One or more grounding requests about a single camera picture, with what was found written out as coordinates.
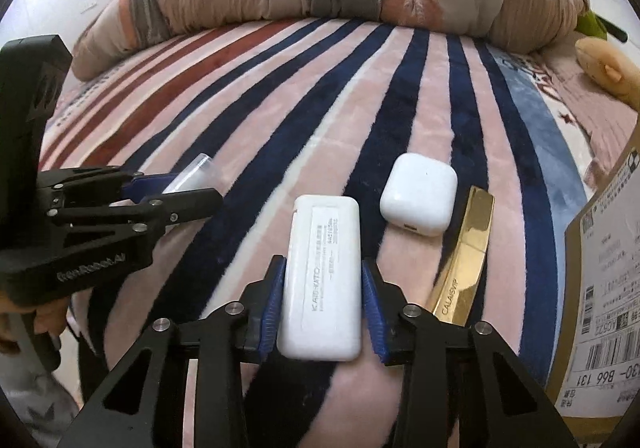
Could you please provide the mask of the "person's left hand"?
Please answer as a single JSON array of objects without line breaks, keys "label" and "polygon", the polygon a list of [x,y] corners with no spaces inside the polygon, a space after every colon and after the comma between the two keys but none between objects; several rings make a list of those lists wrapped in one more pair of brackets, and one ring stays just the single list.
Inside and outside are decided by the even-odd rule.
[{"label": "person's left hand", "polygon": [[20,353],[15,333],[9,323],[10,314],[34,316],[36,335],[47,333],[60,336],[66,328],[66,314],[70,306],[70,297],[52,301],[40,306],[20,307],[12,302],[5,293],[1,293],[1,353],[15,355]]}]

